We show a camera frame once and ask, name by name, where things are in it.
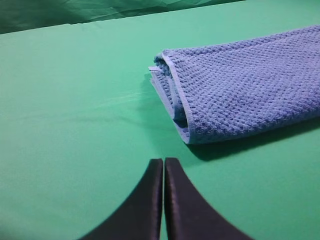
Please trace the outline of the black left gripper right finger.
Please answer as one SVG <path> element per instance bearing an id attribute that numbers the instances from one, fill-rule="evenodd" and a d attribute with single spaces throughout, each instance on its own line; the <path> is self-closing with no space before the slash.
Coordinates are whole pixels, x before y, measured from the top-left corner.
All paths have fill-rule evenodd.
<path id="1" fill-rule="evenodd" d="M 169 240 L 251 239 L 211 207 L 173 157 L 164 161 L 164 214 Z"/>

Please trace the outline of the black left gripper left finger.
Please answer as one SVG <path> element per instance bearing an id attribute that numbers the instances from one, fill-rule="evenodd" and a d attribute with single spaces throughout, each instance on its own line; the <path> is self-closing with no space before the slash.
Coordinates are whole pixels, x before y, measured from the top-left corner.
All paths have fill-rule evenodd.
<path id="1" fill-rule="evenodd" d="M 151 159 L 125 201 L 82 240 L 158 240 L 163 211 L 163 160 Z"/>

